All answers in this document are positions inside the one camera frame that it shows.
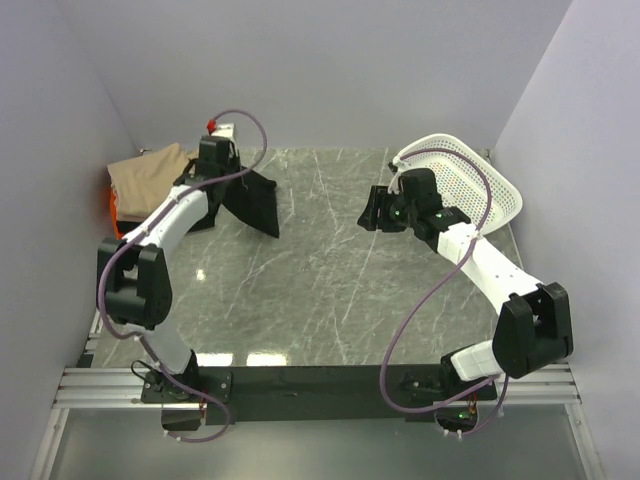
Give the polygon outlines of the black t-shirt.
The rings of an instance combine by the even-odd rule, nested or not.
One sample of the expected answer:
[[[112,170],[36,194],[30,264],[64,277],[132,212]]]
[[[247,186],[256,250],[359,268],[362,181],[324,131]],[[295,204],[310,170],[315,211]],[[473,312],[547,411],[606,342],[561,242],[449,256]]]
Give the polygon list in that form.
[[[253,170],[242,173],[229,182],[222,205],[245,225],[278,238],[277,182]]]

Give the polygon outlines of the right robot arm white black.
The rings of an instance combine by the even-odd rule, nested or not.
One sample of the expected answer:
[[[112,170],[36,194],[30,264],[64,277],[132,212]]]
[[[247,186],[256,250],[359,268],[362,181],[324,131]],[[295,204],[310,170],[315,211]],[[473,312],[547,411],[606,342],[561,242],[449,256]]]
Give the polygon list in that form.
[[[387,233],[413,229],[432,251],[454,263],[485,295],[499,318],[492,339],[442,357],[427,375],[389,383],[379,371],[384,401],[419,414],[491,388],[498,377],[520,379],[574,351],[569,296],[557,283],[543,284],[519,269],[482,234],[499,188],[509,182],[492,168],[472,175],[452,172],[451,186],[429,167],[399,170],[389,186],[374,185],[359,226]]]

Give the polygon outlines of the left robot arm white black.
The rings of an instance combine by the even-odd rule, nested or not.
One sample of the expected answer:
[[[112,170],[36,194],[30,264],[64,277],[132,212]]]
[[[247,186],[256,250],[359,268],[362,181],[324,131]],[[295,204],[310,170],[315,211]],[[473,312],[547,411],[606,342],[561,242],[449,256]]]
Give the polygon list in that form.
[[[199,221],[213,218],[242,172],[233,137],[205,135],[198,155],[150,216],[122,239],[105,239],[97,257],[97,309],[118,340],[132,338],[151,358],[150,388],[179,402],[203,397],[196,354],[168,320],[173,291],[167,260]]]

